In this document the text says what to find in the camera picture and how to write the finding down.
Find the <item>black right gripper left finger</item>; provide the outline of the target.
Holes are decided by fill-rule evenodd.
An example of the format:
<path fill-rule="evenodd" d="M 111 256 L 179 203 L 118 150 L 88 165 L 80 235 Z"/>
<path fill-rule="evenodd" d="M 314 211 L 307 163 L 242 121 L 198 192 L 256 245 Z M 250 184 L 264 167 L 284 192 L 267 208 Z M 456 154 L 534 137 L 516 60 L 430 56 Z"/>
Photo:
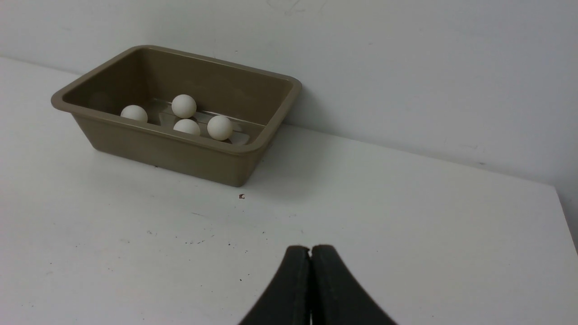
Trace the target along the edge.
<path fill-rule="evenodd" d="M 273 279 L 240 324 L 309 325 L 310 277 L 309 249 L 287 247 Z"/>

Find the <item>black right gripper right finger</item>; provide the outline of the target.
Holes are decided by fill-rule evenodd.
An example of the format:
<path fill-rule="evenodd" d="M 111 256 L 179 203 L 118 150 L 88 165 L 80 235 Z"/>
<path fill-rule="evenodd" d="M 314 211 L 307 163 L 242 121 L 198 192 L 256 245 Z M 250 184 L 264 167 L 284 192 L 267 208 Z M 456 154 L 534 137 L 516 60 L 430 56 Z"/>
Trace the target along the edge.
<path fill-rule="evenodd" d="M 314 325 L 394 325 L 330 245 L 312 249 Z"/>

